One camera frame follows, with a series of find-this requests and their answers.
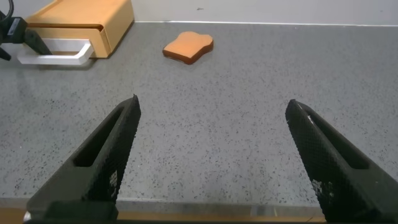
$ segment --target countertop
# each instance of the countertop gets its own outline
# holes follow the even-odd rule
[[[193,65],[162,48],[210,34]],[[0,198],[31,197],[105,116],[142,116],[118,200],[317,207],[284,118],[311,106],[398,180],[398,28],[136,23],[83,68],[0,62]]]

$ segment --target bread slice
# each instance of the bread slice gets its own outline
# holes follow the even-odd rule
[[[178,37],[163,49],[166,57],[180,60],[191,65],[202,55],[213,50],[213,38],[207,34],[182,32]]]

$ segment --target black cable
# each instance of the black cable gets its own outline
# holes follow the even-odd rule
[[[8,19],[11,18],[12,14],[14,13],[14,1],[8,0],[8,3],[10,4],[10,9],[8,10],[7,15],[0,21],[0,23],[6,22]]]

